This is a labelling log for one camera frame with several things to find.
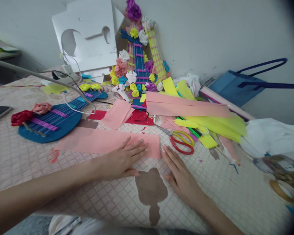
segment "blue bag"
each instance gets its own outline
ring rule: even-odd
[[[260,67],[267,64],[272,64],[276,62],[282,62],[278,65],[270,67],[268,69],[262,70],[251,75],[244,75],[241,72]],[[257,94],[262,92],[265,88],[283,88],[283,89],[294,89],[294,84],[286,83],[268,83],[254,76],[277,67],[284,65],[287,62],[286,58],[276,59],[254,65],[238,72],[229,70],[217,81],[215,81],[209,88],[214,92],[218,93],[223,98],[227,99],[231,103],[238,107],[241,107],[247,101],[255,97]]]

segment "bag handle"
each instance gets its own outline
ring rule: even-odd
[[[266,83],[266,82],[242,82],[237,87],[243,88],[247,85],[257,86],[253,90],[258,90],[260,88],[279,88],[279,89],[294,89],[294,84],[289,83]]]
[[[265,63],[257,64],[257,65],[254,65],[254,66],[251,66],[251,67],[242,69],[240,71],[237,71],[237,73],[241,73],[241,72],[246,71],[246,70],[249,70],[249,69],[257,68],[257,67],[260,67],[260,66],[263,66],[263,65],[272,64],[272,63],[276,63],[276,62],[282,62],[282,63],[280,63],[278,65],[275,65],[275,66],[273,66],[271,68],[262,70],[260,72],[253,73],[253,74],[251,74],[249,76],[250,77],[253,77],[253,76],[257,75],[257,74],[260,74],[260,73],[263,73],[263,72],[267,72],[269,70],[272,70],[272,69],[275,69],[277,67],[280,67],[280,66],[284,65],[287,62],[287,58],[281,58],[281,59],[271,60],[271,61],[268,61],[268,62],[265,62]]]

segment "scissors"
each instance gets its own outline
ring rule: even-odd
[[[173,146],[175,147],[175,149],[178,150],[180,153],[183,153],[183,154],[185,154],[185,155],[191,155],[191,154],[194,153],[194,148],[193,148],[193,147],[194,147],[194,145],[195,145],[195,142],[194,142],[194,140],[192,139],[192,137],[189,136],[189,134],[187,134],[187,133],[185,133],[185,132],[182,132],[182,131],[173,131],[173,132],[171,132],[171,131],[168,131],[168,130],[166,130],[166,129],[164,129],[164,128],[162,128],[162,127],[156,125],[156,124],[155,124],[155,126],[157,126],[158,128],[160,128],[163,132],[165,132],[167,135],[170,136],[170,141],[171,141],[171,143],[173,144]],[[188,138],[189,141],[187,141],[186,139],[184,139],[184,138],[183,138],[182,136],[180,136],[179,134],[185,135],[185,136]],[[177,137],[180,138],[183,142],[178,141],[178,140],[175,139],[173,136],[177,136]],[[175,142],[177,142],[177,143],[179,143],[179,144],[182,144],[182,145],[184,145],[184,146],[186,146],[186,147],[189,147],[189,148],[190,148],[190,152],[185,152],[185,151],[183,151],[183,150],[180,150],[180,149],[177,147],[177,145],[176,145]]]

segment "tape roll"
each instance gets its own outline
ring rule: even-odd
[[[281,180],[271,180],[270,186],[285,201],[294,203],[294,188],[289,184]]]

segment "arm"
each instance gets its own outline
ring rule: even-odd
[[[129,140],[101,157],[1,191],[0,234],[69,190],[95,180],[138,176],[138,171],[130,167],[145,156],[148,144],[138,141],[126,147]]]
[[[162,155],[173,175],[165,175],[174,192],[199,213],[217,234],[243,234],[198,186],[179,155],[164,146]]]

